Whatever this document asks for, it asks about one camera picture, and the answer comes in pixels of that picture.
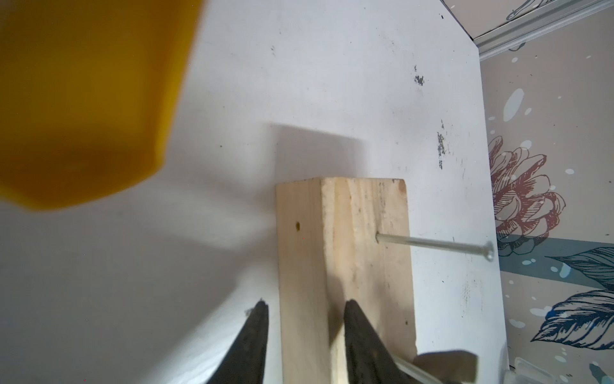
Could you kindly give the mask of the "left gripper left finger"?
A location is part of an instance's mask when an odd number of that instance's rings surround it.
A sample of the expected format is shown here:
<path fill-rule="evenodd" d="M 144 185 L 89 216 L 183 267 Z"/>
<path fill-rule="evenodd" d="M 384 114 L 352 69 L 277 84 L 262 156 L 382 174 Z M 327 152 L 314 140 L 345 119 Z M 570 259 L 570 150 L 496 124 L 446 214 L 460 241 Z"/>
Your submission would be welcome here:
<path fill-rule="evenodd" d="M 269 322 L 269 306 L 260 300 L 207 383 L 263 384 Z"/>

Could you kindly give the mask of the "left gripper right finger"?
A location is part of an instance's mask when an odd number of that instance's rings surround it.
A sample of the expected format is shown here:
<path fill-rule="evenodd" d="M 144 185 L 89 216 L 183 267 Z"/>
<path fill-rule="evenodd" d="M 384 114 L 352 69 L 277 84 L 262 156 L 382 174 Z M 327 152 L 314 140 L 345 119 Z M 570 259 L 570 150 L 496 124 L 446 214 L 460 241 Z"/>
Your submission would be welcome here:
<path fill-rule="evenodd" d="M 411 383 L 386 350 L 358 302 L 345 303 L 345 356 L 350 384 Z"/>

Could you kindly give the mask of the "wooden handled claw hammer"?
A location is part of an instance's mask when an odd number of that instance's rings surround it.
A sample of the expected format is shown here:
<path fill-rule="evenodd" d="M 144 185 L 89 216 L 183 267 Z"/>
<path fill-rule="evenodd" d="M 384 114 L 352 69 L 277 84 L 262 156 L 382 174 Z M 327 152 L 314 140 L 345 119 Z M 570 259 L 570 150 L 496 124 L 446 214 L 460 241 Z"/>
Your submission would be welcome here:
<path fill-rule="evenodd" d="M 417 355 L 414 366 L 442 382 L 475 383 L 478 356 L 466 350 L 447 350 Z"/>

